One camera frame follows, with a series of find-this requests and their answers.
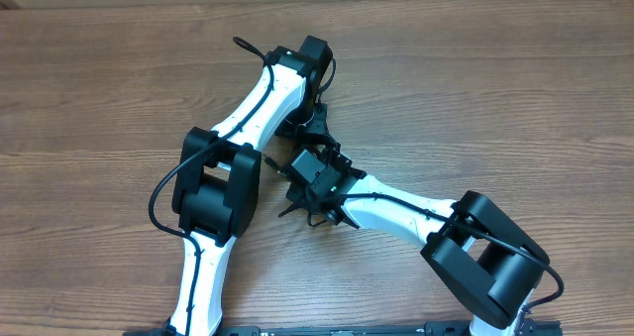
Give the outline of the black usb cable white plug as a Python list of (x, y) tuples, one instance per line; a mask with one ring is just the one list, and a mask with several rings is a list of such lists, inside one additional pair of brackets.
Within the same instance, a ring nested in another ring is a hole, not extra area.
[(338, 154), (340, 152), (341, 144), (338, 143), (328, 132), (302, 132), (298, 136), (296, 147), (307, 150), (319, 161), (325, 162), (329, 161), (333, 154)]

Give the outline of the black usb cable silver plug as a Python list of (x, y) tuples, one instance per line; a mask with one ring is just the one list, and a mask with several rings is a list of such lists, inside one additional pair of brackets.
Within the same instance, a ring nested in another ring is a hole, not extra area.
[(264, 163), (272, 168), (278, 175), (285, 179), (290, 179), (288, 164), (279, 164), (271, 156), (263, 154)]

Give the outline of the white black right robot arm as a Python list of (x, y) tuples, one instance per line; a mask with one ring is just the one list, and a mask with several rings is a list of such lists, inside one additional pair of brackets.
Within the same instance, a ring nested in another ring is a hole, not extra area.
[(478, 192), (469, 190), (459, 200), (418, 196), (380, 182), (329, 150), (304, 149), (278, 171), (290, 182), (291, 210), (384, 232), (418, 248), (473, 314), (470, 335), (526, 334), (542, 276), (562, 282), (545, 250)]

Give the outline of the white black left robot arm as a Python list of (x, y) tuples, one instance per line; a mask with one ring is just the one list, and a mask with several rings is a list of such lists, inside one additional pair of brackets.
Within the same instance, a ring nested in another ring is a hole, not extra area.
[(187, 133), (179, 164), (150, 197), (151, 222), (184, 242), (177, 307), (158, 335), (213, 335), (218, 330), (229, 255), (255, 215), (270, 138), (336, 144), (321, 102), (336, 69), (327, 42), (308, 36), (297, 51), (278, 47), (267, 54), (242, 38), (234, 42), (262, 60), (261, 77), (224, 121)]

